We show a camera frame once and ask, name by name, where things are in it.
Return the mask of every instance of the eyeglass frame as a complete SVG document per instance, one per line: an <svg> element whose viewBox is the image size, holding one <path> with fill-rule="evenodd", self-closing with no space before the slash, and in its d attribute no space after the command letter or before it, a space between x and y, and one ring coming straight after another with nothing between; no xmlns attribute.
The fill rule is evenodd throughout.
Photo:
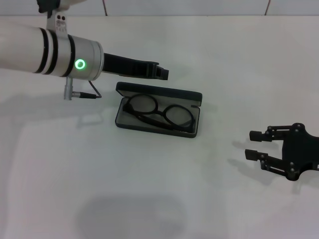
<svg viewBox="0 0 319 239"><path fill-rule="evenodd" d="M155 103L155 108L154 110L150 111L150 112L140 112L140 111L136 111L132 104L130 104L131 100L134 99L135 97L138 97L138 96L146 96L146 97L149 97L151 98L154 103ZM131 114L131 115L134 115L138 120L144 122L144 123L147 123L147 124L150 124L150 125L153 125L153 126L156 126L156 127L160 127L160 128L165 128L165 129L168 129L168 130L177 130L177 131L181 131L181 132L187 132L187 133L193 133L194 132L194 124L196 122L195 118L194 118L194 115L190 112L189 109L187 109L186 107L184 106L181 106L181 105L177 105L177 104L173 104L173 105L169 105L168 107L166 107L163 111L159 111L159 103L158 101L156 100L155 97L151 96L151 95L147 95L147 94L137 94L137 95L133 95L131 97L126 97L128 99L128 101L123 105L123 111ZM191 117L191 122L190 122L190 125L189 126L186 126L186 127L183 127L183 126L180 126L180 125L177 125L175 124L174 122L172 122L167 116L166 116L166 113L168 110L174 108L174 107L177 107L177 108L181 108L183 110L186 110L190 117ZM160 115L162 116L169 124L166 124L166 123L163 123L163 122L160 122L156 119L151 119L149 117L146 117L145 115Z"/></svg>

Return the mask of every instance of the eyeglasses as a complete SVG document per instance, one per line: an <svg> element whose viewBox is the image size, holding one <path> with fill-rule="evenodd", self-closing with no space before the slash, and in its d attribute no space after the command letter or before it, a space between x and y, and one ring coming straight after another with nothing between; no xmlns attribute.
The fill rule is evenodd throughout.
<svg viewBox="0 0 319 239"><path fill-rule="evenodd" d="M128 101L123 105L123 111L153 126L193 133L195 118L187 108L180 105L170 105L163 111L159 111L157 100L150 95L138 94L128 97ZM149 115L159 115L163 117L167 123L147 117Z"/></svg>

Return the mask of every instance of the black stripe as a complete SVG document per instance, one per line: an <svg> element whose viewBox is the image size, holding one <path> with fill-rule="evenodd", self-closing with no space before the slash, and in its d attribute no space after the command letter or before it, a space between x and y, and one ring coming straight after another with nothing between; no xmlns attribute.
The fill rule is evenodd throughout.
<svg viewBox="0 0 319 239"><path fill-rule="evenodd" d="M73 70L73 65L74 65L74 61L75 61L75 44L74 44L74 40L73 40L73 37L71 35L68 35L68 36L69 36L70 46L71 46L71 57L70 57L70 62L69 62L68 69L66 70L64 75L61 76L61 77L67 77L68 75L70 75L71 71Z"/></svg>
<svg viewBox="0 0 319 239"><path fill-rule="evenodd" d="M46 65L46 61L48 60L48 54L49 54L49 39L48 35L46 34L46 30L43 28L40 28L42 35L43 35L43 43L44 43L44 49L43 49L43 55L41 64L39 66L39 69L35 73L41 73Z"/></svg>
<svg viewBox="0 0 319 239"><path fill-rule="evenodd" d="M58 38L54 31L49 30L49 32L51 33L52 40L53 40L53 55L52 55L52 61L51 61L50 67L48 71L44 73L44 75L50 75L52 73L52 71L54 70L56 66L56 61L58 59L58 48L59 48Z"/></svg>

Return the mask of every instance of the cable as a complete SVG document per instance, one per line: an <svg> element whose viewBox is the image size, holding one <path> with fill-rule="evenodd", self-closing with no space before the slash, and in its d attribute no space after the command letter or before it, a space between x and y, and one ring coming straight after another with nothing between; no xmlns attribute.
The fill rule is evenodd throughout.
<svg viewBox="0 0 319 239"><path fill-rule="evenodd" d="M93 83L91 81L89 81L90 85L92 86L92 88L94 89L94 91L98 94L98 96L96 98L102 98L102 95L100 94L100 92L95 88L95 86L93 85Z"/></svg>

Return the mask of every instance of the white table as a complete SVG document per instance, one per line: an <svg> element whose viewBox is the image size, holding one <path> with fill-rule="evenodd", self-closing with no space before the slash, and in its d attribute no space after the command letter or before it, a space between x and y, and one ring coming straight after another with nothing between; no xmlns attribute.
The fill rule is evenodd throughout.
<svg viewBox="0 0 319 239"><path fill-rule="evenodd" d="M101 100L68 102L64 79L0 70L0 239L317 239L319 173L290 182L244 149L281 157L248 140L269 125L319 136L318 29L319 17L69 18L70 34L160 62L169 80L102 74ZM117 128L118 81L203 93L197 137Z"/></svg>

